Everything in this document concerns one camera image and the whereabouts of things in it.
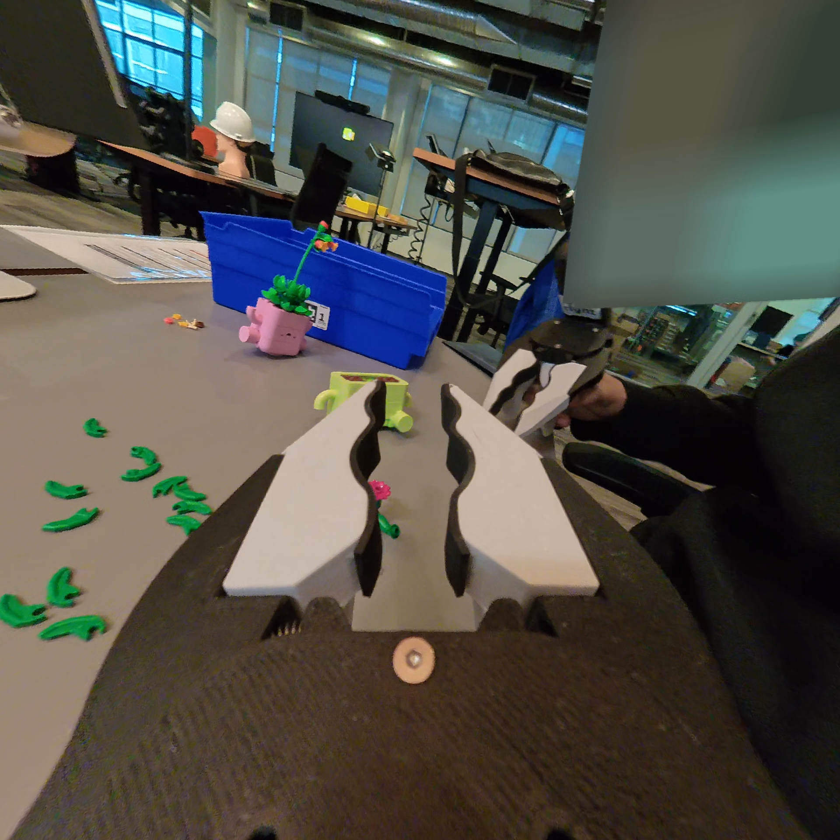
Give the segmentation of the blue cloth bag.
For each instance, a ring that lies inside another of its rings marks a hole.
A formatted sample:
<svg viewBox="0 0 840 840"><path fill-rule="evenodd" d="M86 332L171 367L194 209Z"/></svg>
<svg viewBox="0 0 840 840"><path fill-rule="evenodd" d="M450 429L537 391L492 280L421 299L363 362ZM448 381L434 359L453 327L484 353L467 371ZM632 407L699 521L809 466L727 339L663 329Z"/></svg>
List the blue cloth bag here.
<svg viewBox="0 0 840 840"><path fill-rule="evenodd" d="M538 264L526 278L525 291L513 310L507 330L504 354L513 350L515 342L541 323L562 317L562 288L565 258Z"/></svg>

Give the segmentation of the pink toy flower pot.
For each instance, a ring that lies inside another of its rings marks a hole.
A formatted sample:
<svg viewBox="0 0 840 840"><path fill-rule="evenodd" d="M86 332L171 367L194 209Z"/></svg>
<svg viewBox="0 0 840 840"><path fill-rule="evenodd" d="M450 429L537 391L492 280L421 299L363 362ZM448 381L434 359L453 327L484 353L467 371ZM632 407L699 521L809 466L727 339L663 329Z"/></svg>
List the pink toy flower pot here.
<svg viewBox="0 0 840 840"><path fill-rule="evenodd" d="M330 253L338 241L330 224L322 220L300 258L293 278L275 276L271 286L261 292L253 307L247 307L248 324L238 331L241 343L250 343L271 357L297 356L306 347L306 334L312 328L309 306L311 289L300 283L302 269L313 250Z"/></svg>

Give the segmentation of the person's black clothing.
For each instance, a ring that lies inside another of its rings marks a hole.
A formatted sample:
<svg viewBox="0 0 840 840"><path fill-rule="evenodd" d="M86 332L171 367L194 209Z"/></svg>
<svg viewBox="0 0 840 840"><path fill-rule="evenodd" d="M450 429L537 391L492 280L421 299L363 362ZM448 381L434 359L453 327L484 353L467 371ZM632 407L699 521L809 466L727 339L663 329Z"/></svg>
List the person's black clothing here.
<svg viewBox="0 0 840 840"><path fill-rule="evenodd" d="M712 486L642 537L813 838L838 838L838 351L835 329L750 398L759 494Z"/></svg>

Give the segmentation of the black bag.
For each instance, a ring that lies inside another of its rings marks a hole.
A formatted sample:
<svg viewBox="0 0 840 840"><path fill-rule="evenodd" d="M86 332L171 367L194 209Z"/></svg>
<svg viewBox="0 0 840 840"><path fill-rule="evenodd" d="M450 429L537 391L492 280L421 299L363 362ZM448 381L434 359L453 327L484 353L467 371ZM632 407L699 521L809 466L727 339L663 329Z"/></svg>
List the black bag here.
<svg viewBox="0 0 840 840"><path fill-rule="evenodd" d="M455 190L451 199L453 224L460 224L465 212L465 204L471 201L479 204L480 200L467 193L467 169L473 166L483 172L502 175L521 186L539 188L558 200L554 209L526 210L507 205L507 214L511 223L520 228L543 228L569 230L574 215L574 191L554 174L551 169L531 161L529 158L510 152L485 152L474 150L462 154L455 161L453 182Z"/></svg>

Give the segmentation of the long wooden desk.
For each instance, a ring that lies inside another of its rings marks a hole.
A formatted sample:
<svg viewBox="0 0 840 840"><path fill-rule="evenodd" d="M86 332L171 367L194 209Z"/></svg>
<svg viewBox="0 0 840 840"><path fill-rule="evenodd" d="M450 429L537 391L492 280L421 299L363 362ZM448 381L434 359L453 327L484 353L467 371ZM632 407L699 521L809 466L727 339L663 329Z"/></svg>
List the long wooden desk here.
<svg viewBox="0 0 840 840"><path fill-rule="evenodd" d="M103 141L100 146L128 166L129 194L140 206L145 236L159 237L167 221L204 242L205 214L289 218L296 200L274 185L223 174L205 162Z"/></svg>

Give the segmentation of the scattered green toy leaves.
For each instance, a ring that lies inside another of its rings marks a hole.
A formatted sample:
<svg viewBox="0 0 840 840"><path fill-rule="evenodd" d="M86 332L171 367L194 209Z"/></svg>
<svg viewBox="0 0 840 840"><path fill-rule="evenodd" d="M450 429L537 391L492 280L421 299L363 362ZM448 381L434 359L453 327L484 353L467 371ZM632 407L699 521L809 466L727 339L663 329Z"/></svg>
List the scattered green toy leaves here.
<svg viewBox="0 0 840 840"><path fill-rule="evenodd" d="M220 504L191 422L116 409L3 427L2 654L110 641Z"/></svg>

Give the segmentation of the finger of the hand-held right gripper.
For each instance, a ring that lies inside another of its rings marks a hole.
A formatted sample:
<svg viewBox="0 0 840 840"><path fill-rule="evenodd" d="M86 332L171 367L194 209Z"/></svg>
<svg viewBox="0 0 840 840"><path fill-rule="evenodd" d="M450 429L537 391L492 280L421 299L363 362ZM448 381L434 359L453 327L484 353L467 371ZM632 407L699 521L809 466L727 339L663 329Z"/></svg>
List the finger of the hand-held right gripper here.
<svg viewBox="0 0 840 840"><path fill-rule="evenodd" d="M513 430L540 456L554 456L553 431L545 429L553 426L555 417L569 404L570 393L585 371L585 364L572 362L521 362L517 366Z"/></svg>
<svg viewBox="0 0 840 840"><path fill-rule="evenodd" d="M543 390L542 371L534 352L514 351L491 377L483 408L500 421L520 421L523 416L535 415L537 394Z"/></svg>

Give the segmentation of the white hard hat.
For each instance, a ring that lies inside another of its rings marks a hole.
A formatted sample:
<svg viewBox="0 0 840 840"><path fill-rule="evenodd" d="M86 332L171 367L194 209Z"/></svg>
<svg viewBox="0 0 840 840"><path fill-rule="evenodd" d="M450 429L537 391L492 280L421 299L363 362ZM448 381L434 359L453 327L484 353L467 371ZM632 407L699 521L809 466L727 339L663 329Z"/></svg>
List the white hard hat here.
<svg viewBox="0 0 840 840"><path fill-rule="evenodd" d="M256 142L253 122L246 110L231 101L223 101L210 121L216 133L239 144Z"/></svg>

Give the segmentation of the person's right hand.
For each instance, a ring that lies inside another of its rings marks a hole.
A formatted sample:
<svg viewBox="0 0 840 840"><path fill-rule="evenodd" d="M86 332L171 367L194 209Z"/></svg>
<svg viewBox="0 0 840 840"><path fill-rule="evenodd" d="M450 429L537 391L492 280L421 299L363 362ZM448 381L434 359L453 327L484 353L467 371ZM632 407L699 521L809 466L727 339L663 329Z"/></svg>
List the person's right hand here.
<svg viewBox="0 0 840 840"><path fill-rule="evenodd" d="M579 390L569 402L566 415L572 421L602 422L620 414L627 403L627 389L623 380L604 373Z"/></svg>

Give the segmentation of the pink toy flower green stems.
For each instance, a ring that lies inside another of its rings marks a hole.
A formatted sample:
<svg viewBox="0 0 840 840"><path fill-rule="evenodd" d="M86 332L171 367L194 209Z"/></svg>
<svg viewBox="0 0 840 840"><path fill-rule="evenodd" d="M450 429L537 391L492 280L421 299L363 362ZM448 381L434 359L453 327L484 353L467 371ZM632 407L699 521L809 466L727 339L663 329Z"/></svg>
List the pink toy flower green stems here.
<svg viewBox="0 0 840 840"><path fill-rule="evenodd" d="M392 489L389 485L379 480L370 480L369 485L374 493L375 506L377 509L377 520L380 531L391 539L398 539L401 535L401 530L398 525L391 523L382 512L382 503L387 501L392 494Z"/></svg>

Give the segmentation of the mannequin head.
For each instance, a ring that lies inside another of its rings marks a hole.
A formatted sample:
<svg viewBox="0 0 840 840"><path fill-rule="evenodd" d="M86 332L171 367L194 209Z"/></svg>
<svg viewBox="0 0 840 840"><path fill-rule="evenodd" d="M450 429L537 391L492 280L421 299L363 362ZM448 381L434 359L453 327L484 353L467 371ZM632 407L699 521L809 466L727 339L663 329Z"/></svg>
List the mannequin head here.
<svg viewBox="0 0 840 840"><path fill-rule="evenodd" d="M253 178L249 169L249 151L252 143L236 141L220 132L215 134L219 155L217 173L243 180Z"/></svg>

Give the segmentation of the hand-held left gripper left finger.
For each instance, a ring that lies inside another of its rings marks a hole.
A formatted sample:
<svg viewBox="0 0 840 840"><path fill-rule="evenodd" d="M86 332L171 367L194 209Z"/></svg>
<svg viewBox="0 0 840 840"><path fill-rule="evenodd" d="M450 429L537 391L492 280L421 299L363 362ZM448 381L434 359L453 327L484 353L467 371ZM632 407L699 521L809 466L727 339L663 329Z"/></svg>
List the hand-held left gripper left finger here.
<svg viewBox="0 0 840 840"><path fill-rule="evenodd" d="M224 579L227 596L371 596L382 534L369 479L384 419L385 384L374 380L286 448Z"/></svg>

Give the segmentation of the person's right forearm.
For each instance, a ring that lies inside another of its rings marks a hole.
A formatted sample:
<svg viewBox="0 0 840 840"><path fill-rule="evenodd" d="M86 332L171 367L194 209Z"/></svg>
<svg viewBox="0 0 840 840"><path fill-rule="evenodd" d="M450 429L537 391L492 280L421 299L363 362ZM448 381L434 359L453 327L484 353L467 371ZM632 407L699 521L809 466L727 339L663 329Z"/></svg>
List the person's right forearm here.
<svg viewBox="0 0 840 840"><path fill-rule="evenodd" d="M624 383L627 400L620 414L597 423L572 421L564 413L559 424L579 441L660 464L688 480L760 493L766 471L750 398L712 397L688 385Z"/></svg>

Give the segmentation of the black office chair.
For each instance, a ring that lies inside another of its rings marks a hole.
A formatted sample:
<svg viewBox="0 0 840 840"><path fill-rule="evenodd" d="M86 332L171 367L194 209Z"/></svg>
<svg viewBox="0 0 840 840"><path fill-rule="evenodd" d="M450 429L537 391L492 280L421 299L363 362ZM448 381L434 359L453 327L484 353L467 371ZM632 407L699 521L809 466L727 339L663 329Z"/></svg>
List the black office chair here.
<svg viewBox="0 0 840 840"><path fill-rule="evenodd" d="M309 172L290 210L290 222L300 231L324 223L331 230L352 173L352 161L319 143Z"/></svg>

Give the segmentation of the dark computer monitor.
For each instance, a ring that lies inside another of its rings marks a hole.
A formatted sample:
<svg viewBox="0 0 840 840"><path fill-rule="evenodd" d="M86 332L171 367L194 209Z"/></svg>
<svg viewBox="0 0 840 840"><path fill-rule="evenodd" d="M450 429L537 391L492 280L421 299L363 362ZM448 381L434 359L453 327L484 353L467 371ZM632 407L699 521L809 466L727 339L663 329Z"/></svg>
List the dark computer monitor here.
<svg viewBox="0 0 840 840"><path fill-rule="evenodd" d="M94 2L2 1L1 81L27 122L151 149Z"/></svg>

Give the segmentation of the blue plastic bin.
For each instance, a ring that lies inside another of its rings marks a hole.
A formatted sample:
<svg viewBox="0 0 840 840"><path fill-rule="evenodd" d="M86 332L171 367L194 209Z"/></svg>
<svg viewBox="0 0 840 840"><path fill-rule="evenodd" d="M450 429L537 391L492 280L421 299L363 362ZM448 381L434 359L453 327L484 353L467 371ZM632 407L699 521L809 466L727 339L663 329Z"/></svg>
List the blue plastic bin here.
<svg viewBox="0 0 840 840"><path fill-rule="evenodd" d="M443 320L444 275L345 240L314 248L315 231L288 220L203 213L213 300L246 313L276 277L310 289L308 337L400 370L420 367Z"/></svg>

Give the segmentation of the black television screen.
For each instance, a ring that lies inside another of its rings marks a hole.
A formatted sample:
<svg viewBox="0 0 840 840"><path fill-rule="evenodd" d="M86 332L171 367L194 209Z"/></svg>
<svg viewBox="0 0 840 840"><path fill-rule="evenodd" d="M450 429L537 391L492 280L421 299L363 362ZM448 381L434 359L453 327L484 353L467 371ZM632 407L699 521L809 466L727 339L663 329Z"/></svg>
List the black television screen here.
<svg viewBox="0 0 840 840"><path fill-rule="evenodd" d="M392 122L297 92L290 136L290 165L308 175L319 144L352 164L349 188L377 194L382 172L370 145L391 149Z"/></svg>

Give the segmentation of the wooden standing desk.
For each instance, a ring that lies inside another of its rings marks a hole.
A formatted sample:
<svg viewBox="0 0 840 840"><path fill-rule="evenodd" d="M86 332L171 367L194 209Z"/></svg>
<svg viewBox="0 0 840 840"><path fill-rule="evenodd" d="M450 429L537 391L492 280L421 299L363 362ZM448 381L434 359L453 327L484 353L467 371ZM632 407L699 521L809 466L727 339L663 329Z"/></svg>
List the wooden standing desk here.
<svg viewBox="0 0 840 840"><path fill-rule="evenodd" d="M455 161L444 154L416 147L415 162L420 163L441 183L451 181L450 206L455 190L453 176ZM454 289L444 310L437 336L451 340L455 336L461 317L501 302L503 290L499 287L489 294L489 274L496 267L501 249L512 227L508 207L526 210L554 209L558 200L543 189L522 186L502 175L484 172L473 166L467 171L467 193L479 198L479 204L465 203L463 218L456 227L452 218L451 259Z"/></svg>

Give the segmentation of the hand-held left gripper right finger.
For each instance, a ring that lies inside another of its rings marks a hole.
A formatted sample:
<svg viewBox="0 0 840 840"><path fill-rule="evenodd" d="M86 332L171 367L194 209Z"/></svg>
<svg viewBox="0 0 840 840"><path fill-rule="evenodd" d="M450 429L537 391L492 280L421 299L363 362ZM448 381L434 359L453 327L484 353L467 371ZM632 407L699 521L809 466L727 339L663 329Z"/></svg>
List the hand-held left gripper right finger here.
<svg viewBox="0 0 840 840"><path fill-rule="evenodd" d="M444 565L457 597L593 596L600 582L540 455L456 385L441 388L448 503Z"/></svg>

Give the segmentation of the laminated paper sheet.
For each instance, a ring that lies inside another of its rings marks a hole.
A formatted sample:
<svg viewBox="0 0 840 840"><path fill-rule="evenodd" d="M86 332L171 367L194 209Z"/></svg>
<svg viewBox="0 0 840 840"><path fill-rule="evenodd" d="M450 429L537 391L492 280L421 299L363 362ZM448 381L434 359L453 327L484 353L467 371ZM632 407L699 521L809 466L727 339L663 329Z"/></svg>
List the laminated paper sheet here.
<svg viewBox="0 0 840 840"><path fill-rule="evenodd" d="M112 284L210 282L208 246L190 238L3 225L2 230Z"/></svg>

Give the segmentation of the yellow-green toy flower pot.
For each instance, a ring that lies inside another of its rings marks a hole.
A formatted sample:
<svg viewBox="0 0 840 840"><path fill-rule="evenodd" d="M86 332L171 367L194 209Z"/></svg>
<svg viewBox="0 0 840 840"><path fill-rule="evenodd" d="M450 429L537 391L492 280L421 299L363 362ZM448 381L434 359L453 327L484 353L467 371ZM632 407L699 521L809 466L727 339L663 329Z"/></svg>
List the yellow-green toy flower pot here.
<svg viewBox="0 0 840 840"><path fill-rule="evenodd" d="M393 374L334 371L330 375L329 388L317 395L313 407L317 411L330 413L349 399L368 382L385 383L385 420L383 427L406 434L413 428L413 418L407 409L412 404L408 383Z"/></svg>

